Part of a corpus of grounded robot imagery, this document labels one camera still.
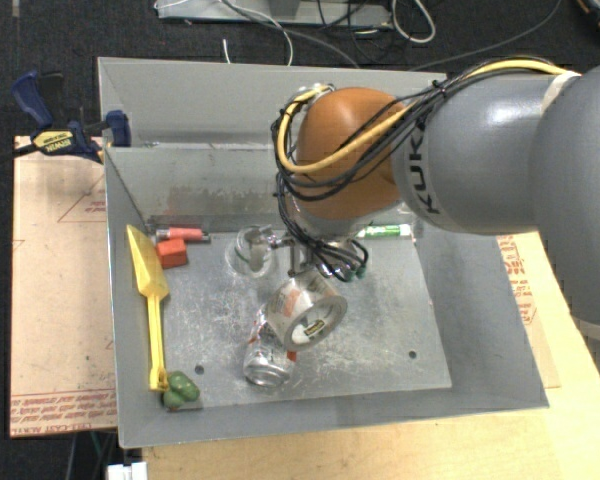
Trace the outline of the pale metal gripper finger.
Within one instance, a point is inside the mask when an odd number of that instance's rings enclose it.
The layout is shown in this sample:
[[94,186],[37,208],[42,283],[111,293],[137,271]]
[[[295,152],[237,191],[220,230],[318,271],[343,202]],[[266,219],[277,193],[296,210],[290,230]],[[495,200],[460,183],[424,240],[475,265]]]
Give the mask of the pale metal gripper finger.
[[249,246],[249,263],[265,264],[271,261],[273,254],[280,248],[277,242],[254,242]]
[[278,244],[280,239],[269,228],[249,228],[244,234],[248,244]]

